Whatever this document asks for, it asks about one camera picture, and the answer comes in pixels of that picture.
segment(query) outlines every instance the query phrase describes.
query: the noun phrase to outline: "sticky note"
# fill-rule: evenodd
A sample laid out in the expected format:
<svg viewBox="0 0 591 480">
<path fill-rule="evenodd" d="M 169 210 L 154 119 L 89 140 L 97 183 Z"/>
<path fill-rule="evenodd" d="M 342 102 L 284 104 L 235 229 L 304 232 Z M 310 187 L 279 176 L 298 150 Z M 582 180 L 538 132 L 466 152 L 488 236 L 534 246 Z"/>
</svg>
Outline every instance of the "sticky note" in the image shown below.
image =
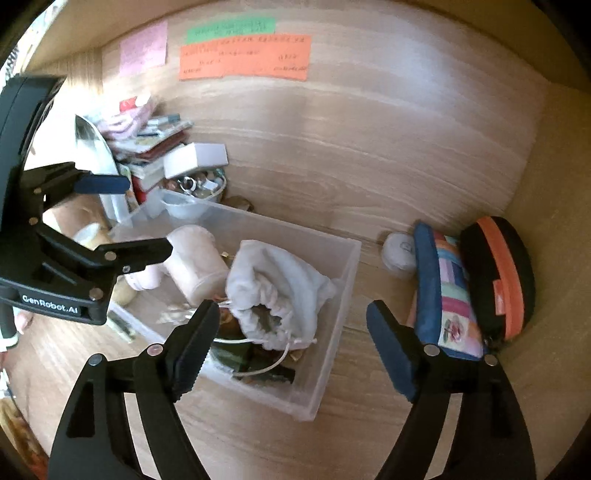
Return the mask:
<svg viewBox="0 0 591 480">
<path fill-rule="evenodd" d="M 181 80 L 254 75 L 306 80 L 309 35 L 243 35 L 181 47 Z"/>
<path fill-rule="evenodd" d="M 187 32 L 187 43 L 257 33 L 275 33 L 275 19 L 271 17 L 248 17 L 208 23 L 189 30 Z"/>
<path fill-rule="evenodd" d="M 144 72 L 166 63 L 166 42 L 168 24 L 166 21 L 124 38 L 121 41 L 121 63 L 119 75 L 129 76 Z"/>
</svg>

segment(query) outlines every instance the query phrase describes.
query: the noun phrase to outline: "clear plastic bin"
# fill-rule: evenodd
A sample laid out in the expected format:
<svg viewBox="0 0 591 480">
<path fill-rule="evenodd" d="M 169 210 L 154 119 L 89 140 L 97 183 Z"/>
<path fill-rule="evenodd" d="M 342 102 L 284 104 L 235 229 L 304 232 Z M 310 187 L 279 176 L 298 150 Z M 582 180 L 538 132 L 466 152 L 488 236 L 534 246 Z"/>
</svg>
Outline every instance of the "clear plastic bin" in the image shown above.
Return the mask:
<svg viewBox="0 0 591 480">
<path fill-rule="evenodd" d="M 113 229 L 113 239 L 127 241 L 139 236 L 166 236 L 181 225 L 193 223 L 215 236 L 220 252 L 234 255 L 242 240 L 260 240 L 297 255 L 335 281 L 338 293 L 323 306 L 318 316 L 318 343 L 311 345 L 298 361 L 293 384 L 246 384 L 217 369 L 210 361 L 206 361 L 201 370 L 202 375 L 254 401 L 277 408 L 297 420 L 314 420 L 349 311 L 361 242 L 204 200 L 193 206 L 192 220 L 177 219 L 166 211 L 162 194 L 160 190 L 152 192 L 141 208 Z M 166 277 L 159 288 L 139 292 L 125 308 L 112 304 L 111 309 L 147 341 L 160 343 L 174 328 L 169 323 L 157 323 L 160 313 L 170 304 L 184 302 L 172 279 Z"/>
</svg>

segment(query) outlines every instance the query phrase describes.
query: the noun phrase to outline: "dark green object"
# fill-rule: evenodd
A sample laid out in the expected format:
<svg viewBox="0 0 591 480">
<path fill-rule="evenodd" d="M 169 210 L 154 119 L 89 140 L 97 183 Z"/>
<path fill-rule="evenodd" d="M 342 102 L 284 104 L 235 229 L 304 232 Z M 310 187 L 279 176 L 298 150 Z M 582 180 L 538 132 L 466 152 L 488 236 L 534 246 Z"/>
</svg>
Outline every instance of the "dark green object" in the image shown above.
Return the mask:
<svg viewBox="0 0 591 480">
<path fill-rule="evenodd" d="M 260 348 L 252 343 L 215 343 L 210 350 L 212 357 L 233 372 L 252 372 L 272 365 L 274 361 L 264 355 Z M 263 374 L 253 375 L 253 380 L 293 383 L 296 371 L 277 365 Z"/>
</svg>

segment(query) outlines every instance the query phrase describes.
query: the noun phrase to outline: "red item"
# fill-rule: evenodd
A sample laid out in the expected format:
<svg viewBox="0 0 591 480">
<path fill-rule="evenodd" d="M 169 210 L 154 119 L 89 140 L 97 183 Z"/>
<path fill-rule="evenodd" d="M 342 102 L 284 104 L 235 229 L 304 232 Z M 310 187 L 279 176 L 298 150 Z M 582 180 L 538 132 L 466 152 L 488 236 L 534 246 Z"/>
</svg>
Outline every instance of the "red item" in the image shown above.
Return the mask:
<svg viewBox="0 0 591 480">
<path fill-rule="evenodd" d="M 119 102 L 119 113 L 126 112 L 127 110 L 131 110 L 136 108 L 135 101 L 137 97 L 128 98 L 127 100 L 121 100 Z"/>
<path fill-rule="evenodd" d="M 151 189 L 149 189 L 147 192 L 145 192 L 142 190 L 140 182 L 141 182 L 141 180 L 138 177 L 135 177 L 133 175 L 131 176 L 131 186 L 134 189 L 135 199 L 141 205 L 148 198 L 148 193 L 151 192 L 158 184 L 154 185 Z"/>
</svg>

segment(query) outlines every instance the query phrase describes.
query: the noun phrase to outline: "pink sticky note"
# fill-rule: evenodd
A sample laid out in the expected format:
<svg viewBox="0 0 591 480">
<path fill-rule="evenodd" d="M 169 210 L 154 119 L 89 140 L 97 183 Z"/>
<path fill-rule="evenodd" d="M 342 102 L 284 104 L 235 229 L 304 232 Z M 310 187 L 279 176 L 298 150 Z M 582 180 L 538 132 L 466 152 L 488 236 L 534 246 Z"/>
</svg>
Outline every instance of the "pink sticky note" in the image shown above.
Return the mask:
<svg viewBox="0 0 591 480">
<path fill-rule="evenodd" d="M 119 75 L 144 72 L 166 63 L 168 23 L 150 25 L 121 41 Z"/>
</svg>

